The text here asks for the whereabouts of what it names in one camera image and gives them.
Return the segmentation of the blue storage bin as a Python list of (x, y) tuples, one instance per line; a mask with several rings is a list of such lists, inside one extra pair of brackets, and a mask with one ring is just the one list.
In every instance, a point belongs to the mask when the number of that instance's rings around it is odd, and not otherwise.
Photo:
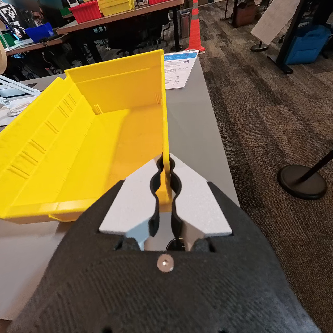
[(54, 36), (53, 28), (49, 22), (37, 27), (25, 29), (25, 33), (34, 43), (39, 43), (42, 39)]

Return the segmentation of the yellow storage bin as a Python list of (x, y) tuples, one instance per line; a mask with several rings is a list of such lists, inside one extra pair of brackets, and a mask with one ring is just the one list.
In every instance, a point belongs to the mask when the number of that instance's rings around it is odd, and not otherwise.
[(162, 49), (90, 64), (57, 77), (0, 134), (0, 217), (72, 222), (163, 154), (156, 194), (171, 210)]

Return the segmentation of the yellow ribbed tub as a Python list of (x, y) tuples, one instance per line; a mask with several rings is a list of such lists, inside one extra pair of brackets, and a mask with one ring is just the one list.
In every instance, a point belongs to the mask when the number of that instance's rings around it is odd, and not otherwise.
[(98, 0), (98, 6), (103, 16), (122, 13), (135, 8), (133, 0)]

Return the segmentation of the silver trash can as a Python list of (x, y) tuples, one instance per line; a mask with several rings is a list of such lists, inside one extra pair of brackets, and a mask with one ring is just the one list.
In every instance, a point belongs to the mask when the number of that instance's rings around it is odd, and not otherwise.
[(181, 38), (189, 38), (190, 34), (190, 12), (188, 9), (180, 11)]

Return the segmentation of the laminated instruction sheet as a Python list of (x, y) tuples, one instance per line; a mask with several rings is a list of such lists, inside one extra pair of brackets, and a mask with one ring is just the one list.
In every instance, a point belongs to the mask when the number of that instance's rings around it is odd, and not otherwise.
[(198, 50), (164, 54), (165, 89), (182, 89), (187, 84)]

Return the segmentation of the orange traffic cone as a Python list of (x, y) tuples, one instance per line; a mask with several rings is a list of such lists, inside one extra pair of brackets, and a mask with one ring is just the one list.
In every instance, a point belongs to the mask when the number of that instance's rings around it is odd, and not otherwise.
[(193, 1), (193, 8), (191, 13), (190, 33), (189, 33), (189, 46), (185, 50), (197, 50), (200, 53), (205, 52), (205, 48), (201, 45), (200, 24), (199, 24), (199, 10), (198, 1)]

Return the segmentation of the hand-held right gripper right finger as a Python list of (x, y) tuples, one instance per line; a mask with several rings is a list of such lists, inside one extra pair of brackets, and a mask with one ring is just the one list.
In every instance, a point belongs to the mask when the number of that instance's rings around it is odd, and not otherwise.
[(191, 251), (199, 239), (230, 236), (232, 229), (210, 182), (170, 154), (170, 187), (174, 192), (171, 228), (177, 243)]

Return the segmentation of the brown box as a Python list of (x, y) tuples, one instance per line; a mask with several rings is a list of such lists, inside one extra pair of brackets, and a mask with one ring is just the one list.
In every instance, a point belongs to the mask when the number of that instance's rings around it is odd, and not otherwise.
[(254, 0), (235, 0), (229, 23), (233, 28), (251, 24), (256, 15)]

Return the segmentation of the long wooden table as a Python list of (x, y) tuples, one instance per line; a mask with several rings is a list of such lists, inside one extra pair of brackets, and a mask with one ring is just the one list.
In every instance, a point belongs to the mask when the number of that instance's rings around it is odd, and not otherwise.
[(160, 2), (154, 5), (147, 5), (145, 7), (139, 7), (136, 9), (132, 9), (130, 11), (125, 11), (121, 13), (116, 13), (113, 15), (104, 16), (102, 18), (90, 20), (83, 23), (77, 23), (77, 21), (73, 21), (63, 27), (57, 28), (56, 32), (58, 34), (71, 34), (76, 33), (78, 36), (76, 37), (77, 40), (81, 39), (83, 43), (87, 43), (87, 46), (91, 52), (91, 54), (94, 56), (98, 55), (98, 50), (95, 46), (94, 41), (104, 39), (104, 37), (92, 37), (92, 32), (90, 29), (99, 27), (99, 26), (105, 26), (108, 23), (116, 22), (119, 20), (128, 19), (131, 17), (136, 17), (140, 15), (145, 15), (148, 13), (160, 11), (160, 10), (172, 10), (173, 12), (173, 31), (174, 31), (174, 48), (176, 52), (179, 52), (181, 50), (180, 47), (180, 38), (179, 38), (179, 32), (178, 32), (178, 17), (177, 17), (177, 8), (180, 5), (183, 5), (183, 0), (170, 0), (165, 2)]

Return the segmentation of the wooden work table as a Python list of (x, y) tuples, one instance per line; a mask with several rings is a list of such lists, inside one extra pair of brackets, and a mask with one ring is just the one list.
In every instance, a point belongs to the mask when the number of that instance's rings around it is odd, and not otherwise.
[(65, 48), (68, 42), (69, 35), (61, 34), (42, 43), (26, 44), (5, 51), (5, 74), (11, 78), (23, 79), (64, 73), (72, 66)]

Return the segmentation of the grey desk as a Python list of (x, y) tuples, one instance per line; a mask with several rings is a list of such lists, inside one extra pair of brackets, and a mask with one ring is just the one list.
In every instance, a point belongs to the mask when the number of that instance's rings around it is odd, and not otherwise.
[[(239, 206), (202, 64), (203, 58), (197, 58), (183, 89), (166, 91), (169, 148)], [(2, 320), (11, 321), (21, 312), (72, 225), (73, 222), (15, 224), (1, 220)]]

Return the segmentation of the white sign board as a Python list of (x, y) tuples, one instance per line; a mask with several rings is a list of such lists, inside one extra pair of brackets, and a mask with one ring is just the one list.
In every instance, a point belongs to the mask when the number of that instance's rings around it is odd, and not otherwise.
[(269, 44), (294, 16), (300, 0), (274, 0), (251, 31), (260, 43), (251, 47), (252, 52), (266, 51)]

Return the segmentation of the black floor stand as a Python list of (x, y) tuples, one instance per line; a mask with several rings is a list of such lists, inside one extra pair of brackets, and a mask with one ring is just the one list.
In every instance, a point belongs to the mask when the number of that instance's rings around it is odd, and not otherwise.
[(284, 41), (282, 43), (280, 52), (277, 56), (268, 55), (267, 58), (269, 58), (284, 74), (292, 74), (293, 70), (286, 65), (286, 57), (289, 51), (289, 48), (291, 46), (291, 43), (293, 41), (295, 32), (302, 20), (302, 17), (304, 13), (306, 12), (306, 8), (309, 6), (310, 0), (300, 0), (295, 14), (293, 15), (293, 18), (291, 20), (291, 23), (289, 25), (289, 28), (286, 32), (286, 35), (284, 37)]

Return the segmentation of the black white marker tag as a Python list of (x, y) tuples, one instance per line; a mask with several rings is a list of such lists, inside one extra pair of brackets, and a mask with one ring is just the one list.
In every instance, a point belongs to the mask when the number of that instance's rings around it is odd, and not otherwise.
[(0, 1), (0, 14), (1, 19), (8, 28), (12, 27), (13, 23), (18, 22), (17, 12), (14, 6), (9, 3)]

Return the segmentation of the blue plastic container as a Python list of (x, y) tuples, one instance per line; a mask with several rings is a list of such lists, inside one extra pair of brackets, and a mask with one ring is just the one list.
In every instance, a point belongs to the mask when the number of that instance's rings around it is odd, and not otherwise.
[(311, 64), (331, 36), (331, 28), (306, 25), (298, 28), (285, 58), (286, 65)]

